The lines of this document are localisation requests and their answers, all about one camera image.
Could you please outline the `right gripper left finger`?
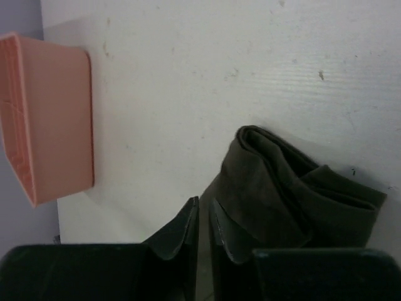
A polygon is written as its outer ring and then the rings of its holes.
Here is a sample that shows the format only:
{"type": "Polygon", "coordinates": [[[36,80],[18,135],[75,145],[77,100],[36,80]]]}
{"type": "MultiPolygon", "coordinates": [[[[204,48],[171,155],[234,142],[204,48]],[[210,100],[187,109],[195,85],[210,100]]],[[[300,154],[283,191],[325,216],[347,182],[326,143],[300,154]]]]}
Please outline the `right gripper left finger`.
{"type": "Polygon", "coordinates": [[[2,300],[194,300],[199,200],[141,243],[23,245],[1,259],[2,300]]]}

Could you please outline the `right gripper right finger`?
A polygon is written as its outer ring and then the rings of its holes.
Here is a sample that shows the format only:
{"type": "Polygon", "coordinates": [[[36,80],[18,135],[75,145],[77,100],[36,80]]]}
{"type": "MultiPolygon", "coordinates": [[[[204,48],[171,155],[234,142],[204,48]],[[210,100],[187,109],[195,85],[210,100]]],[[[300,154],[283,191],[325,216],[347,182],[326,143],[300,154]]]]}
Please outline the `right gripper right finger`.
{"type": "Polygon", "coordinates": [[[256,245],[213,200],[215,300],[400,300],[400,267],[382,251],[256,245]]]}

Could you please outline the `olive underwear beige waistband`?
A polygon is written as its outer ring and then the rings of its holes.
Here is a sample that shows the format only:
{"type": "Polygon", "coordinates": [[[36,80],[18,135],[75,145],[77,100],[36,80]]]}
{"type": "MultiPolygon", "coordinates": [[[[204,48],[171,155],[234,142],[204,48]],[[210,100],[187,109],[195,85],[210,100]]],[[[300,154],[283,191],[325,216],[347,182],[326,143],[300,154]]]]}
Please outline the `olive underwear beige waistband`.
{"type": "Polygon", "coordinates": [[[363,248],[386,197],[266,129],[239,128],[200,197],[197,296],[257,298],[256,248],[363,248]]]}

